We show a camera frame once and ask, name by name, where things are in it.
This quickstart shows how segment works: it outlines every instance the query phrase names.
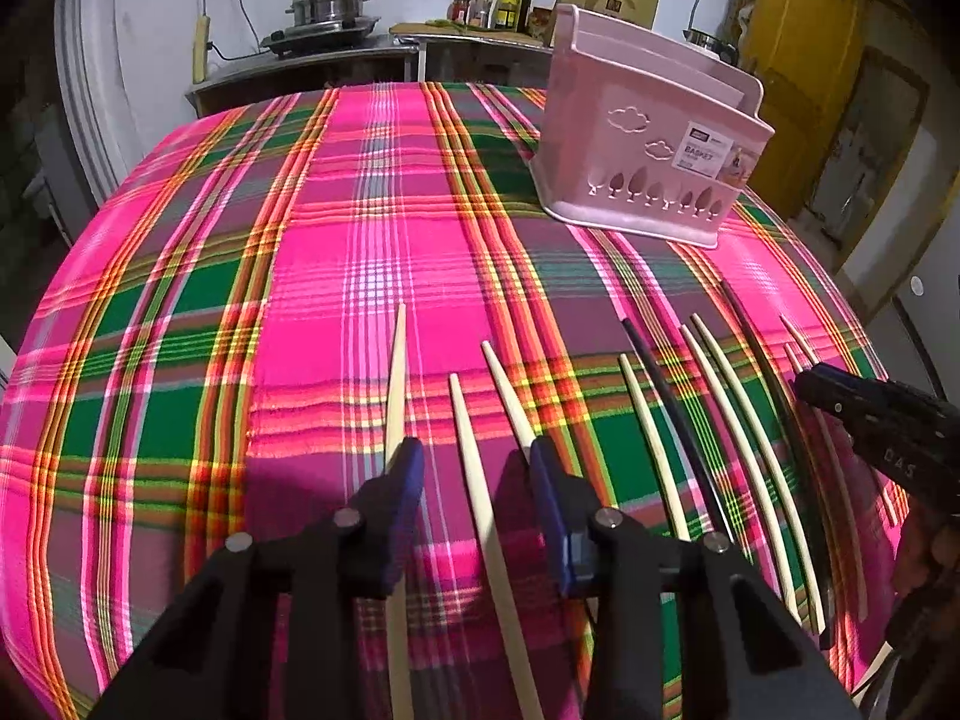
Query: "cloud-shaped cutout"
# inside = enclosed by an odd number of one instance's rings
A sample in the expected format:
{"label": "cloud-shaped cutout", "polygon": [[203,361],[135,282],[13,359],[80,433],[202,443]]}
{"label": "cloud-shaped cutout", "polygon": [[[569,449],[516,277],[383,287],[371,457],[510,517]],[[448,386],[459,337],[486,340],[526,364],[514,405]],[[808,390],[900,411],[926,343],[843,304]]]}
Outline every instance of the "cloud-shaped cutout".
{"label": "cloud-shaped cutout", "polygon": [[616,108],[608,113],[608,121],[613,127],[624,132],[643,132],[650,124],[650,117],[643,111],[637,110],[634,105],[628,105],[626,108]]}
{"label": "cloud-shaped cutout", "polygon": [[667,143],[664,140],[651,141],[647,143],[646,148],[647,156],[651,159],[670,159],[674,155],[673,148],[671,148],[670,143]]}

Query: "white label sticker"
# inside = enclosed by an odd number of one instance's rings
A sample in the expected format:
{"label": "white label sticker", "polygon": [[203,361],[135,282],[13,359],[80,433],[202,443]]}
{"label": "white label sticker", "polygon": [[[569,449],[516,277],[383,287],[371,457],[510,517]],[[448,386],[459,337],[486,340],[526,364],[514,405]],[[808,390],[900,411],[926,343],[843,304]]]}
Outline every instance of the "white label sticker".
{"label": "white label sticker", "polygon": [[683,141],[680,141],[680,148],[674,155],[673,167],[695,172],[696,175],[705,175],[707,178],[716,178],[730,155],[731,148],[732,138],[697,122],[690,122],[686,126]]}

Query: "plaid tablecloth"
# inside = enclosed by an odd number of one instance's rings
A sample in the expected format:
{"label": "plaid tablecloth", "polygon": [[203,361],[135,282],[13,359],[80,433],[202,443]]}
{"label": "plaid tablecloth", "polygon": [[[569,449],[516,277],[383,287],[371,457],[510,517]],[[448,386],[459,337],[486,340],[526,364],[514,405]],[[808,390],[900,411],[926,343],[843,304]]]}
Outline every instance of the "plaid tablecloth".
{"label": "plaid tablecloth", "polygon": [[[616,362],[630,349],[619,319],[646,328],[738,541],[774,583],[741,462],[678,324],[694,311],[704,318],[777,446],[776,415],[733,330],[721,277],[780,370],[788,370],[781,313],[824,360],[868,376],[880,363],[829,276],[755,197],[742,197],[714,251],[547,218],[525,166],[544,102],[538,91],[439,84],[277,98],[177,130],[104,205],[43,298],[0,409],[0,630],[51,714],[88,712],[229,533],[294,533],[382,469],[400,301],[407,433],[424,442],[427,460],[406,579],[419,720],[520,714],[454,437],[453,371],[472,412],[545,716],[577,716],[575,683],[589,673],[592,639],[581,608],[561,604],[546,577],[523,461],[481,354],[485,338],[568,467],[589,477],[605,504],[667,533]],[[816,430],[808,437],[837,594],[837,644],[827,657],[849,686],[880,646],[906,502],[889,488],[891,521],[842,432],[843,479]],[[675,440],[666,443],[697,536],[702,497]],[[793,459],[782,461],[793,484]],[[853,612],[840,485],[853,497],[869,573],[864,621]],[[805,615],[805,589],[796,589]],[[668,716],[680,707],[672,613],[666,601]],[[387,717],[381,607],[361,608],[361,629],[374,685],[368,712]]]}

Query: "silver bolt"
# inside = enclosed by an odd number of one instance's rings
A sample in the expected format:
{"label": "silver bolt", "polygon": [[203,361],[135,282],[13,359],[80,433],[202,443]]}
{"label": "silver bolt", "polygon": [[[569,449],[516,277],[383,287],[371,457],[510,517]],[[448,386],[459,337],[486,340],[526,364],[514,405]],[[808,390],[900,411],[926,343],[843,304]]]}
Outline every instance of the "silver bolt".
{"label": "silver bolt", "polygon": [[333,524],[344,531],[355,528],[361,522],[363,522],[363,514],[357,512],[357,509],[346,507],[333,512]]}
{"label": "silver bolt", "polygon": [[710,552],[716,552],[717,555],[723,555],[730,549],[730,540],[723,533],[710,531],[704,536],[704,547],[707,547]]}
{"label": "silver bolt", "polygon": [[597,525],[601,528],[613,528],[618,527],[623,522],[623,512],[620,509],[613,509],[613,507],[606,506],[603,509],[594,514],[593,519],[596,520]]}
{"label": "silver bolt", "polygon": [[227,540],[224,542],[224,547],[227,547],[230,552],[243,552],[244,550],[250,549],[252,545],[253,536],[243,531],[232,533],[230,536],[227,536]]}

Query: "pink plastic basket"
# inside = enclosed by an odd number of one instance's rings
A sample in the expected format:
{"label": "pink plastic basket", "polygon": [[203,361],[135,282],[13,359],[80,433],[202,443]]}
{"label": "pink plastic basket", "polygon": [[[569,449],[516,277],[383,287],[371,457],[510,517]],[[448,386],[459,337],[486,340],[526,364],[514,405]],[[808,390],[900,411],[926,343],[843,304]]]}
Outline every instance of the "pink plastic basket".
{"label": "pink plastic basket", "polygon": [[760,81],[713,55],[557,7],[539,150],[544,210],[561,221],[712,248],[774,130]]}

